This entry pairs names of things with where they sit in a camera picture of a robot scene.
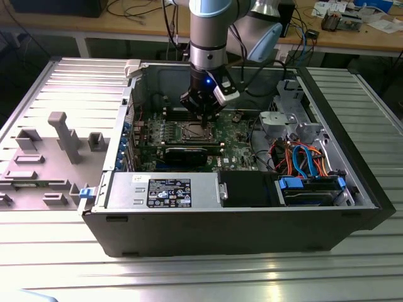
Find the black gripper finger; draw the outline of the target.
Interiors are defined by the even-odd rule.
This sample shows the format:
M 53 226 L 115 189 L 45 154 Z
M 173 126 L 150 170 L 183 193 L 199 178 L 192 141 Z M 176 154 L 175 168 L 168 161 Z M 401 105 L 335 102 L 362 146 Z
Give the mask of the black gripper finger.
M 198 99 L 197 91 L 189 89 L 180 95 L 180 103 L 185 107 L 195 118 L 199 120 L 201 126 L 207 125 L 207 117 L 205 116 L 205 106 L 203 101 Z
M 216 121 L 220 112 L 224 109 L 216 98 L 207 98 L 205 100 L 205 125 L 207 123 Z

